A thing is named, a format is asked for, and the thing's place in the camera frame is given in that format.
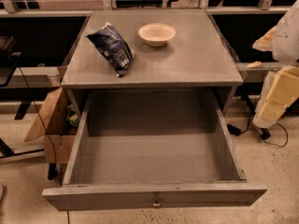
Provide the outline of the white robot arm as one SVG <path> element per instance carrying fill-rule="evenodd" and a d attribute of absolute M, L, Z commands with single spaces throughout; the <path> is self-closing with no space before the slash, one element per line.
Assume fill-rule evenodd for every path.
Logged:
<path fill-rule="evenodd" d="M 269 128 L 299 98 L 299 1 L 252 47 L 271 51 L 273 59 L 283 64 L 265 77 L 253 118 L 255 126 Z"/>

